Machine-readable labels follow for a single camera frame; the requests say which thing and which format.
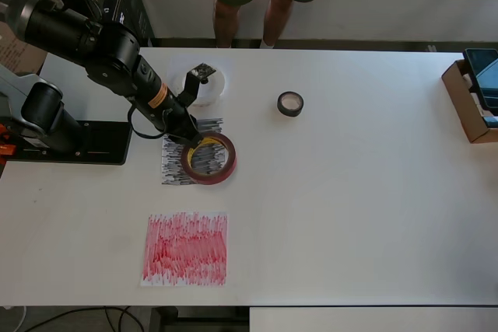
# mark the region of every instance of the white table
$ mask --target white table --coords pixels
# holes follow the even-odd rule
[[[143,55],[166,81],[224,71],[236,172],[163,186],[161,141],[136,136],[124,166],[8,163],[0,305],[497,304],[498,144],[468,143],[440,81],[459,54]],[[125,121],[82,68],[50,56],[41,75],[76,119]],[[286,90],[297,118],[275,108]],[[226,286],[139,286],[147,219],[174,211],[228,212]]]

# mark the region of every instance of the black cable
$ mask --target black cable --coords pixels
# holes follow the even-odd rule
[[[110,321],[109,313],[107,312],[107,307],[106,306],[103,307],[103,311],[106,313],[106,319],[107,319],[107,322],[110,325],[110,328],[112,329],[112,332],[116,332],[116,330],[114,329],[114,326],[112,325],[112,322]]]
[[[121,307],[114,307],[114,306],[105,306],[105,307],[102,307],[102,306],[99,306],[99,307],[86,307],[86,308],[83,308],[83,309],[75,309],[75,310],[70,310],[70,311],[66,311],[65,313],[62,313],[62,314],[59,314],[59,315],[56,315],[54,316],[53,318],[50,318],[48,320],[45,320],[44,322],[41,322],[41,323],[38,323],[38,324],[35,324],[34,326],[28,328],[27,330],[25,330],[24,332],[30,332],[38,327],[41,327],[41,326],[44,326],[45,324],[47,323],[50,323],[51,321],[54,321],[56,319],[59,319],[63,316],[66,316],[68,314],[72,314],[72,313],[79,313],[79,312],[82,312],[82,311],[95,311],[95,310],[119,310],[121,311],[122,313],[130,316],[140,327],[140,331],[141,332],[145,332],[144,330],[144,327],[142,325],[142,323],[140,323],[140,320],[138,320],[136,318],[136,316],[134,316],[132,313],[130,313],[129,311],[125,310],[125,309],[122,309]]]
[[[126,310],[128,310],[130,306],[126,306],[119,316],[119,321],[117,322],[117,332],[121,332],[121,322],[123,321],[123,315],[125,314]]]
[[[164,119],[165,117],[165,110],[163,110],[163,124],[164,124],[164,131],[161,132],[160,134],[158,135],[147,135],[147,134],[143,134],[141,132],[138,132],[135,130],[135,128],[133,127],[133,123],[132,123],[132,115],[133,115],[133,112],[135,112],[135,109],[136,109],[136,106],[135,104],[133,103],[132,106],[130,107],[130,110],[128,111],[128,123],[130,124],[130,127],[132,128],[133,132],[135,132],[140,138],[144,138],[144,139],[159,139],[159,138],[162,138],[164,135],[166,135],[166,121]]]

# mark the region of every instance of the cable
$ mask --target cable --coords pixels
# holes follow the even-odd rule
[[[27,307],[23,306],[24,307],[24,311],[23,311],[23,317],[21,318],[21,320],[19,321],[19,324],[17,325],[16,329],[14,330],[14,332],[17,332],[19,330],[19,328],[23,325],[24,323],[24,319],[26,318],[26,311],[27,311]]]
[[[103,307],[103,311],[106,313],[106,319],[107,319],[107,322],[110,325],[110,328],[112,329],[112,332],[116,332],[116,330],[114,329],[114,326],[112,325],[112,322],[110,321],[109,313],[107,313],[107,307],[106,306]]]
[[[41,327],[47,323],[50,323],[51,321],[54,321],[56,319],[59,319],[63,316],[66,316],[68,314],[72,314],[72,313],[79,313],[79,312],[82,312],[82,311],[95,311],[95,310],[119,310],[121,311],[122,313],[130,316],[140,327],[140,331],[141,332],[145,332],[144,330],[144,327],[142,325],[142,323],[140,323],[140,320],[138,320],[135,315],[133,315],[132,313],[130,313],[129,311],[125,310],[125,309],[122,309],[121,307],[114,307],[114,306],[99,306],[99,307],[86,307],[84,309],[75,309],[75,310],[70,310],[70,311],[66,311],[65,313],[62,313],[62,314],[59,314],[59,315],[56,315],[54,316],[53,318],[50,318],[48,320],[45,320],[44,322],[41,322],[41,323],[38,323],[38,324],[35,324],[34,326],[32,326],[31,328],[28,328],[27,330],[25,330],[24,332],[30,332],[32,330],[35,330],[36,328],[38,327]]]
[[[129,308],[130,306],[126,306],[126,308],[124,308],[123,312],[119,316],[119,321],[117,322],[117,332],[121,332],[121,321],[123,320],[123,315],[125,314],[125,311],[128,310]]]
[[[128,111],[128,123],[130,124],[130,127],[132,128],[133,132],[135,132],[140,138],[159,139],[159,138],[162,138],[166,134],[166,130],[162,131],[158,135],[147,135],[147,134],[143,134],[141,132],[136,131],[135,128],[133,127],[133,123],[132,123],[132,115],[133,115],[133,112],[135,112],[135,109],[136,109],[136,106],[134,103],[132,103],[132,106],[130,107],[130,110]],[[164,119],[164,117],[166,116],[165,110],[163,110],[162,116],[163,116],[164,128],[166,129],[166,120]]]

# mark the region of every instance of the metal bracket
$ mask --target metal bracket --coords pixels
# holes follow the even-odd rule
[[[216,69],[204,63],[190,70],[185,77],[184,90],[178,95],[180,103],[185,107],[189,107],[197,99],[199,85],[206,84],[208,77],[214,72],[216,72]]]

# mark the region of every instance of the black tape roll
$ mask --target black tape roll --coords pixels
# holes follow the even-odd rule
[[[303,110],[304,100],[299,93],[287,91],[279,96],[277,108],[288,117],[297,117]]]

